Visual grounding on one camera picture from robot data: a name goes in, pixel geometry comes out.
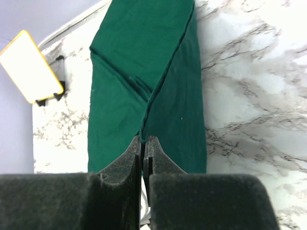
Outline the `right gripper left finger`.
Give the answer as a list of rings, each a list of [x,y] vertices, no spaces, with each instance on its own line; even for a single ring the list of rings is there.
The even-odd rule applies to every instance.
[[[139,229],[141,149],[134,137],[127,150],[98,173],[2,175],[1,229]]]

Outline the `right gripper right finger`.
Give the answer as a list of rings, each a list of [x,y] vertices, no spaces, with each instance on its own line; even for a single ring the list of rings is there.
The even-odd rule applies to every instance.
[[[277,230],[262,182],[249,174],[188,174],[157,137],[145,146],[144,179],[154,230]]]

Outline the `green surgical drape cloth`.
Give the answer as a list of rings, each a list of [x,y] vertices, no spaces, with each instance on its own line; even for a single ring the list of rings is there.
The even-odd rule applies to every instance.
[[[90,45],[88,171],[155,136],[187,173],[206,172],[201,58],[192,0],[114,0]]]

